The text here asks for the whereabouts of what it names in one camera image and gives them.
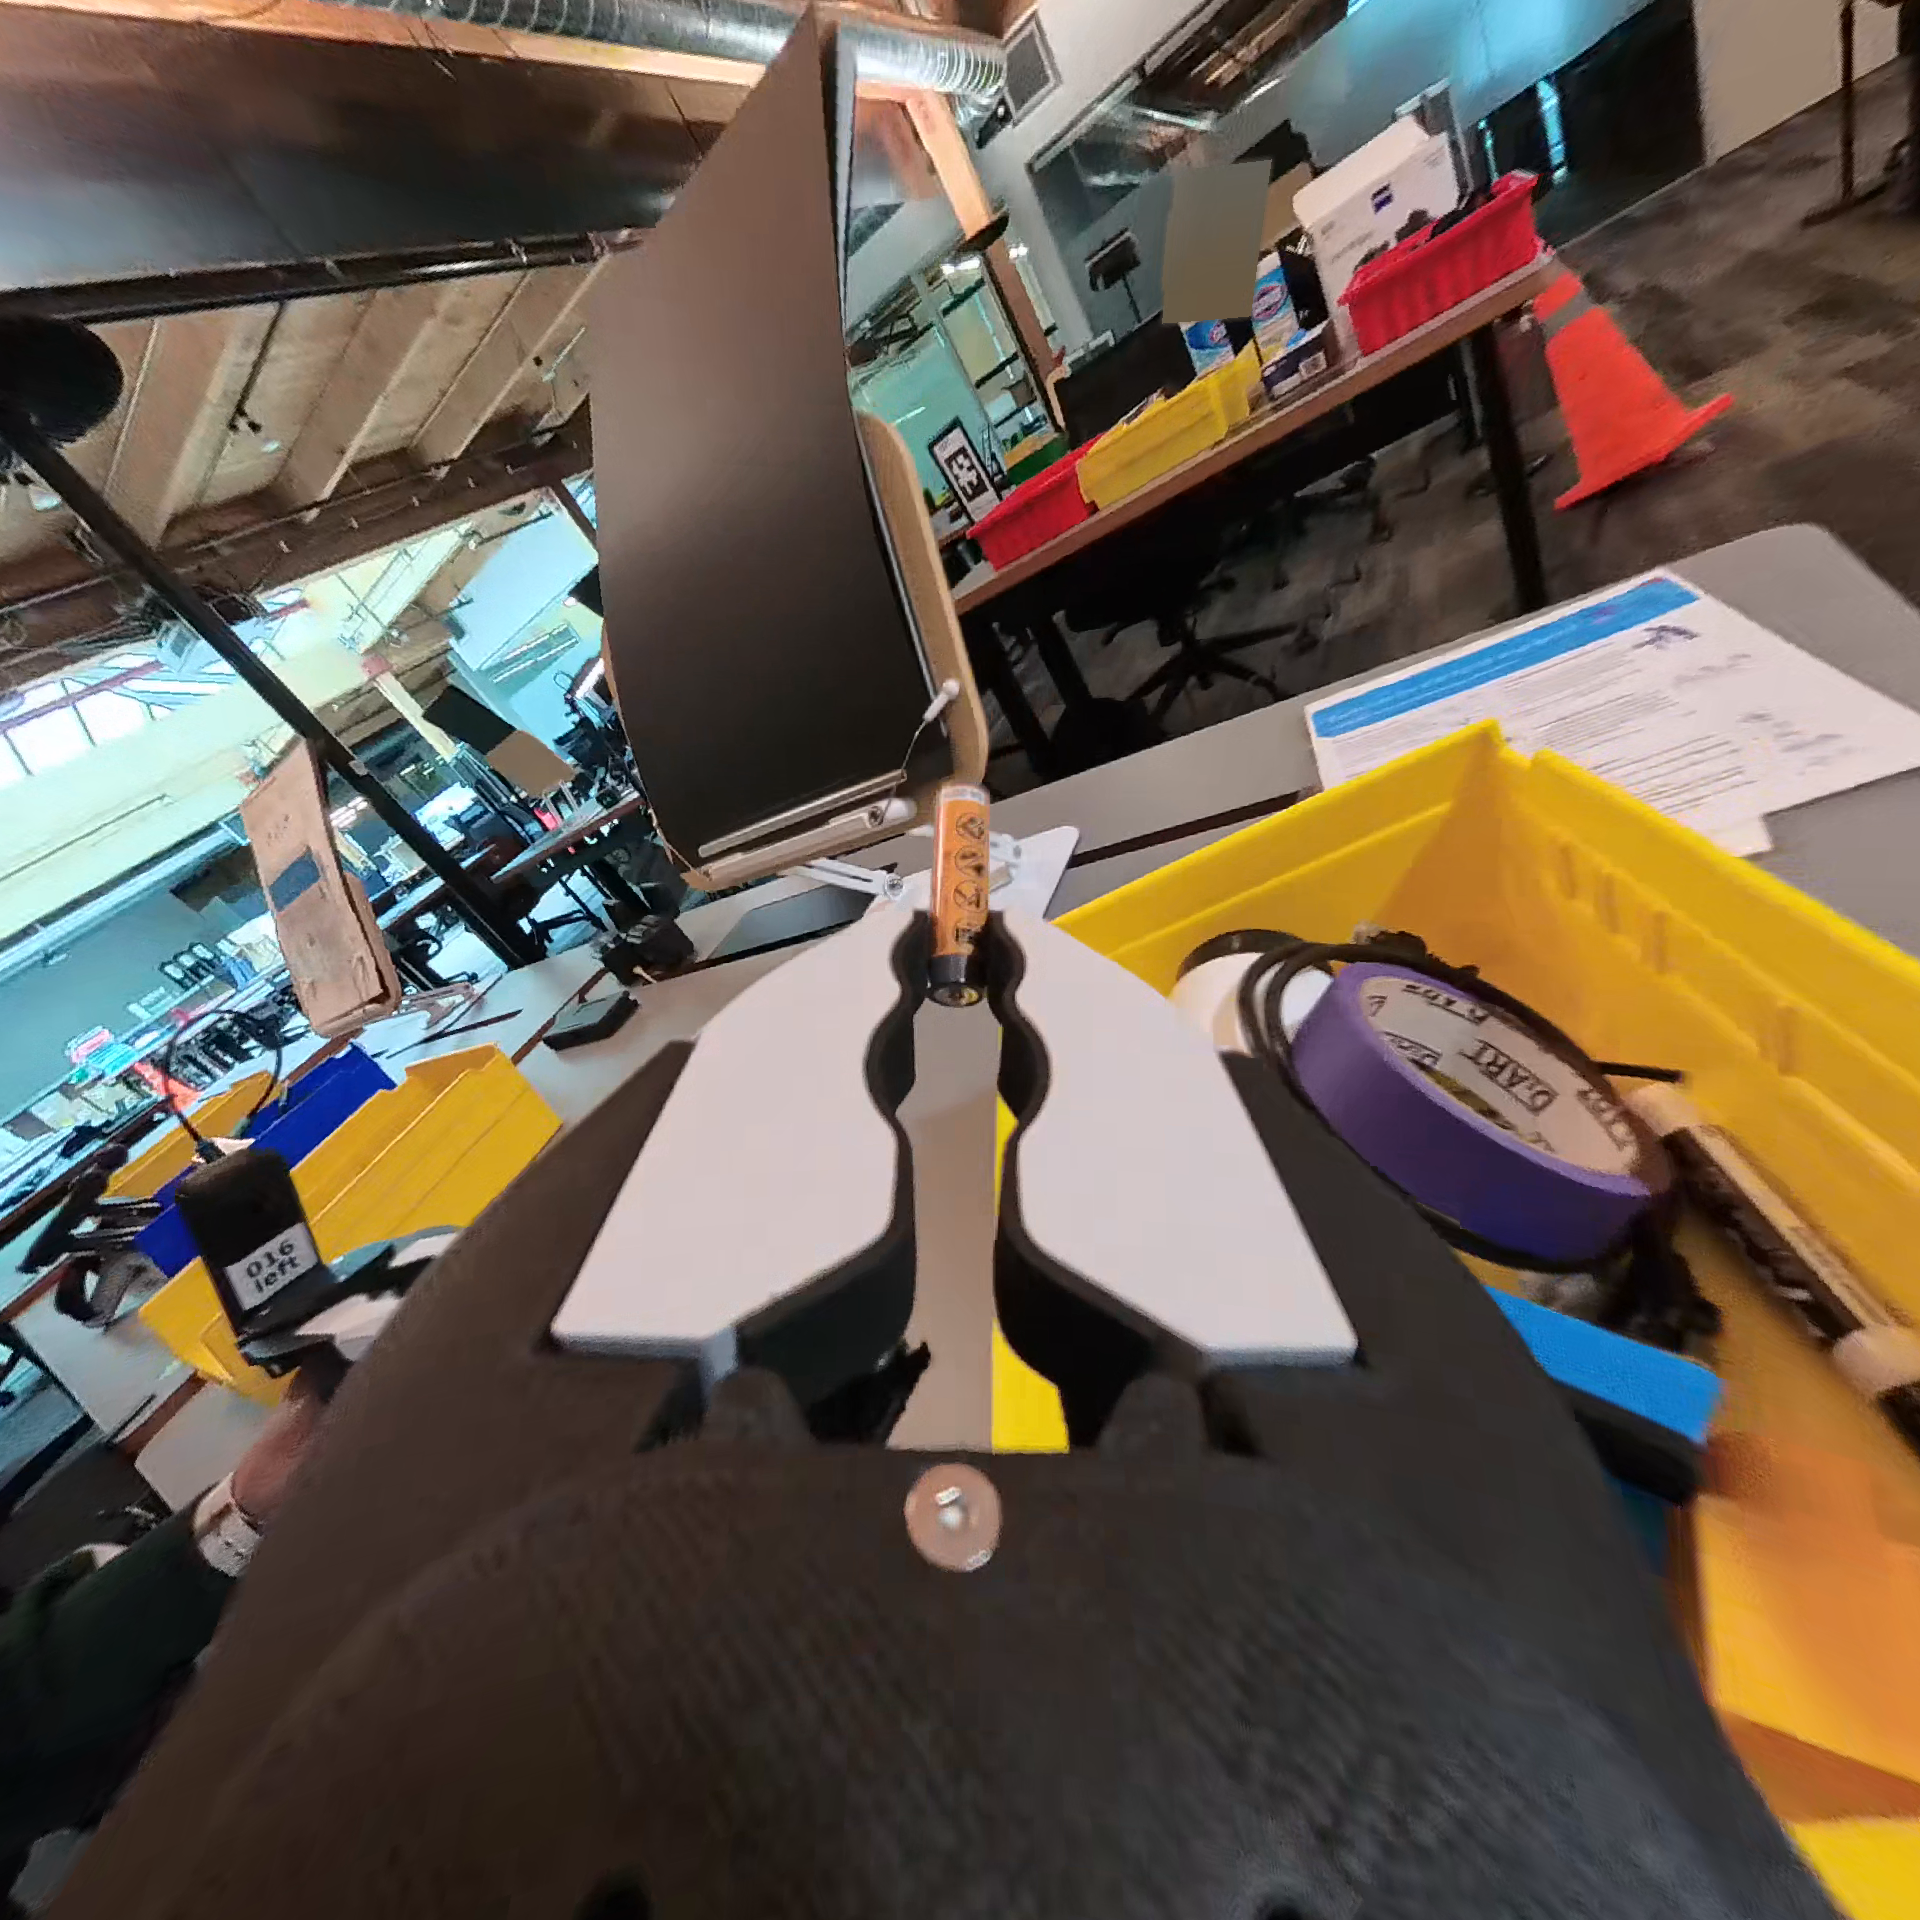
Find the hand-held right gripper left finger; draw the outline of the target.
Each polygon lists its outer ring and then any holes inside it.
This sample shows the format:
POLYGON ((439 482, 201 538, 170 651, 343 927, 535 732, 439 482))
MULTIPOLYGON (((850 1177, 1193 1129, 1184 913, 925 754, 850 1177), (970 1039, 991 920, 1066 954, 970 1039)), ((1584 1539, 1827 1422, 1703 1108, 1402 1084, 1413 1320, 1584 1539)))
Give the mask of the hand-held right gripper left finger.
POLYGON ((916 913, 879 903, 735 998, 549 1323, 595 1359, 872 1372, 914 1308, 916 913))

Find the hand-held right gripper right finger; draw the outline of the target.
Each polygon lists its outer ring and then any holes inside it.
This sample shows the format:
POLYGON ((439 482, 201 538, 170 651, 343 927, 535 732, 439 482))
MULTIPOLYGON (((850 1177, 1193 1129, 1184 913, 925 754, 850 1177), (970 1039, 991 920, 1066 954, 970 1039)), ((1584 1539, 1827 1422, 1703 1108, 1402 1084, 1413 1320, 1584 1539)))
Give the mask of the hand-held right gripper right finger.
POLYGON ((1204 1032, 1037 916, 999 916, 994 963, 1017 1272, 1200 1370, 1353 1362, 1353 1322, 1204 1032))

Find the orange battery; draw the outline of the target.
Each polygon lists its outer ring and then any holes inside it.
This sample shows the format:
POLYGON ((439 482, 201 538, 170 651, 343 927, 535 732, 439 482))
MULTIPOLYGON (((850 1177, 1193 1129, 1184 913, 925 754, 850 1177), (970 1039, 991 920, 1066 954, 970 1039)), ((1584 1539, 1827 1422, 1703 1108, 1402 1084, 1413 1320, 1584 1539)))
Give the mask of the orange battery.
POLYGON ((980 1002, 980 952, 992 915, 992 802, 983 787, 947 783, 933 809, 929 865, 929 999, 980 1002))

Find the person's left hand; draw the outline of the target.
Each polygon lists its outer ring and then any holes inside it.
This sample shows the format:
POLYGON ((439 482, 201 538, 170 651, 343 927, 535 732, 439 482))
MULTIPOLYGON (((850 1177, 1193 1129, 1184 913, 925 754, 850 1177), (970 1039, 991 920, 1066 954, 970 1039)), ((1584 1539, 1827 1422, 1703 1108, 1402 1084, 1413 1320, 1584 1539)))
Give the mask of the person's left hand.
POLYGON ((257 1531, 281 1512, 328 1416, 328 1399, 309 1384, 296 1384, 231 1471, 231 1503, 257 1531))

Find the blue plastic bin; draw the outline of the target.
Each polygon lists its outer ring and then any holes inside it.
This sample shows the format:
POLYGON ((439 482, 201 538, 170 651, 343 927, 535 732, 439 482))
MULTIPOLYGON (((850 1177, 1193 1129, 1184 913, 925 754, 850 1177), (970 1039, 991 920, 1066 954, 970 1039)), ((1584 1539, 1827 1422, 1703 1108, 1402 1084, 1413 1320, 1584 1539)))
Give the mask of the blue plastic bin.
MULTIPOLYGON (((265 1145, 290 1166, 304 1162, 323 1140, 347 1122, 372 1098, 395 1091, 397 1081, 360 1048, 347 1048, 300 1078, 289 1091, 277 1094, 260 1114, 243 1119, 227 1139, 243 1145, 265 1145)), ((154 1224, 135 1234, 135 1250, 147 1257, 165 1279, 181 1273, 195 1257, 197 1246, 181 1222, 177 1188, 186 1174, 177 1174, 157 1186, 161 1207, 154 1224)))

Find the white roll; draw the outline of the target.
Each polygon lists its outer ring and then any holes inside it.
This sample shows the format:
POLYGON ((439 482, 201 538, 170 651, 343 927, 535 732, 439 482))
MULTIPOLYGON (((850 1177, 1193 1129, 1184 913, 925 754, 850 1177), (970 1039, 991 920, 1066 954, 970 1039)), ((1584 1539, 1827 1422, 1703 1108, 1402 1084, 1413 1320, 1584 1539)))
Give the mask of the white roll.
MULTIPOLYGON (((1267 959, 1277 959, 1280 946, 1255 946, 1239 940, 1219 940, 1188 952, 1170 990, 1170 1007, 1204 1034, 1220 1051, 1252 1056, 1257 1043, 1242 1010, 1242 980, 1267 959)), ((1296 1040, 1317 1003, 1333 990, 1330 967, 1307 967, 1296 974, 1280 994, 1280 1034, 1296 1040)))

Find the purple tape roll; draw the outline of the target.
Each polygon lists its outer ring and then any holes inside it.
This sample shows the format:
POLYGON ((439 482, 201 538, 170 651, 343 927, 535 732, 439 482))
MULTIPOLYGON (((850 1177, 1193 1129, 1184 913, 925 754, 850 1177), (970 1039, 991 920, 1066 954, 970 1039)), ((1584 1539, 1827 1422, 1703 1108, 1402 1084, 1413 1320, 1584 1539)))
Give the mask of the purple tape roll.
POLYGON ((1507 1264, 1601 1264, 1673 1196, 1663 1140, 1601 1067, 1488 988, 1344 963, 1287 1064, 1351 1152, 1507 1264))

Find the white tablet stand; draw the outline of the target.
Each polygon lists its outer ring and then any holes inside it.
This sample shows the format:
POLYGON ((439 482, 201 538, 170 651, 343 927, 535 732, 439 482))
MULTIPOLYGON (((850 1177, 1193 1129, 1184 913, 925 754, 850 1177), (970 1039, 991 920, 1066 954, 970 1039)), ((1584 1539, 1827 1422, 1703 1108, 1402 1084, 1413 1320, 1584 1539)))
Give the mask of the white tablet stand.
MULTIPOLYGON (((991 910, 1021 910, 1043 920, 1063 882, 1081 832, 1072 826, 1034 835, 992 832, 991 840, 991 910)), ((880 866, 864 866, 850 858, 824 856, 780 874, 791 881, 811 881, 835 890, 931 913, 929 871, 899 874, 880 866)))

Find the blue block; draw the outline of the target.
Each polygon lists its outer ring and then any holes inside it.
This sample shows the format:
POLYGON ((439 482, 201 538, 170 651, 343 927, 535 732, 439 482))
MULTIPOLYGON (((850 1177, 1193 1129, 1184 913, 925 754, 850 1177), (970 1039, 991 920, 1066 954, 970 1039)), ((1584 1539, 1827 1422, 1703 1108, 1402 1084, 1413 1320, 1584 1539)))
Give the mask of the blue block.
POLYGON ((1715 1370, 1499 1287, 1488 1292, 1609 1479, 1667 1506, 1691 1505, 1721 1416, 1715 1370))

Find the black white marker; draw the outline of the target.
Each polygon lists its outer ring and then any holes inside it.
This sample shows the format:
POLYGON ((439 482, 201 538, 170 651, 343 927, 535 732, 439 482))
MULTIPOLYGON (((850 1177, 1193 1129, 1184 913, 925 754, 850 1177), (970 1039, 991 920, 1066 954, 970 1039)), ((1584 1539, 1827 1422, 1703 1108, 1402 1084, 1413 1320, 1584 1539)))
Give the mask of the black white marker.
POLYGON ((1724 1128, 1676 1084, 1645 1084, 1625 1106, 1664 1148, 1677 1183, 1757 1276, 1768 1296, 1873 1407, 1909 1454, 1917 1451, 1917 1334, 1856 1272, 1724 1128))

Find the small red plastic bin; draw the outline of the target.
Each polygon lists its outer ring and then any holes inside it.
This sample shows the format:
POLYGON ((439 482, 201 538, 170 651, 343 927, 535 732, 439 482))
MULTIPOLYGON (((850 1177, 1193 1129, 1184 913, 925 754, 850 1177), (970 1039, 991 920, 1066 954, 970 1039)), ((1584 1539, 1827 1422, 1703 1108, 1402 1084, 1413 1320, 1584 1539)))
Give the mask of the small red plastic bin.
POLYGON ((1080 475, 1090 450, 1093 443, 1071 448, 975 527, 970 539, 988 566, 1009 570, 1093 520, 1097 508, 1088 504, 1080 475))

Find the small yellow plastic bin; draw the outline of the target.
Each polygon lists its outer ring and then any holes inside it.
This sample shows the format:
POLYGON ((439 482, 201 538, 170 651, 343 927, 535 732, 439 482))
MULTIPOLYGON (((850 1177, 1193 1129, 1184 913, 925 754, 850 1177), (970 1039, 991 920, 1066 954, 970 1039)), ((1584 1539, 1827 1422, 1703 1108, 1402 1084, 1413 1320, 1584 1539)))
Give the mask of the small yellow plastic bin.
POLYGON ((1170 398, 1149 400, 1077 457, 1077 487, 1106 513, 1248 425, 1265 394, 1255 343, 1170 398))

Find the orange object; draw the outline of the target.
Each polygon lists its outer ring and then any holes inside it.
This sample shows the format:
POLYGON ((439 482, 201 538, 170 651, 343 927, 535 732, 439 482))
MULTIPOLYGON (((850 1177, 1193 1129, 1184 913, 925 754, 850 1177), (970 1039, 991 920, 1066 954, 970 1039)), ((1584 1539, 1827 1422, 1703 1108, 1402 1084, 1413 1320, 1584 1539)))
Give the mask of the orange object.
POLYGON ((1915 1818, 1915 1540, 1876 1474, 1729 1432, 1690 1526, 1699 1676, 1781 1820, 1915 1818))

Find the orange traffic cone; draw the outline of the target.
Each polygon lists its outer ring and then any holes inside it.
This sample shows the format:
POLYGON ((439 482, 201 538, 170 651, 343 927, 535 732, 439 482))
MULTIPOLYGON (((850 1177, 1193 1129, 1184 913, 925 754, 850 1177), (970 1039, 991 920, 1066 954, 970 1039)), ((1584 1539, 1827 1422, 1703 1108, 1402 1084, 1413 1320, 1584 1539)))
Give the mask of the orange traffic cone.
POLYGON ((1733 396, 1684 404, 1560 260, 1531 306, 1576 457, 1576 484, 1555 502, 1560 513, 1667 465, 1735 408, 1733 396))

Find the large red plastic bin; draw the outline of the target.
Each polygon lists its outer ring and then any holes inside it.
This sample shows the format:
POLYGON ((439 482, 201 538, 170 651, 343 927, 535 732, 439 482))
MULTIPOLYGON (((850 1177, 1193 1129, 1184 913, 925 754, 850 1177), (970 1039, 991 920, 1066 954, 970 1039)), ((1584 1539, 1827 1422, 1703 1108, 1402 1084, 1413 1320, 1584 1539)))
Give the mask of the large red plastic bin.
POLYGON ((1509 172, 1395 247, 1367 257, 1336 306, 1359 352, 1371 354, 1529 268, 1545 242, 1535 217, 1538 178, 1509 172))

